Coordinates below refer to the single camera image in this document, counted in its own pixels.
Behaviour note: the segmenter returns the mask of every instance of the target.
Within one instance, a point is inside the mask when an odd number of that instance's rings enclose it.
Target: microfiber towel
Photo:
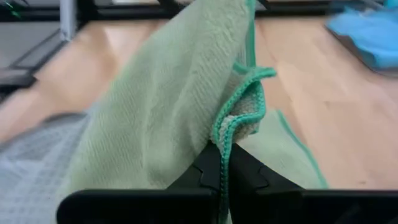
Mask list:
[[[338,36],[348,37],[371,69],[398,69],[398,9],[366,13],[349,9],[326,26]]]
[[[100,100],[59,196],[164,189],[211,139],[222,155],[224,222],[231,144],[258,133],[266,113],[260,79],[275,75],[256,67],[254,5],[196,0],[149,37]],[[316,175],[304,178],[312,179],[309,187],[321,186]]]

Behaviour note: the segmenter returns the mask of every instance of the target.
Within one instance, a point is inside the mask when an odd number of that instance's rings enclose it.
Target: blue cloth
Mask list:
[[[326,26],[337,35],[348,36],[372,69],[398,68],[398,10],[365,14],[347,10]]]

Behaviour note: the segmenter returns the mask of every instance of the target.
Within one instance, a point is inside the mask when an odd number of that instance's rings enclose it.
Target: light green towel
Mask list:
[[[256,68],[254,4],[196,0],[153,34],[101,99],[62,196],[81,189],[164,189],[212,139],[222,153],[225,221],[231,143],[257,131],[266,112],[259,80],[275,75]],[[260,154],[267,157],[267,148]],[[312,173],[303,178],[321,186]]]

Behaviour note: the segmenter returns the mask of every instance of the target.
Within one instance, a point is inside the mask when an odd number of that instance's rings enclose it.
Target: wooden floor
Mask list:
[[[332,187],[398,189],[398,80],[373,74],[323,28],[323,18],[261,19],[257,62],[267,103],[280,108]],[[165,21],[88,25],[0,107],[0,140],[51,114],[81,111],[106,91],[126,59]]]

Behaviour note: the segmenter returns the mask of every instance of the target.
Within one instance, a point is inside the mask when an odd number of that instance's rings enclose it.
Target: gray cloth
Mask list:
[[[0,145],[0,223],[55,223],[55,193],[88,114],[52,117]]]

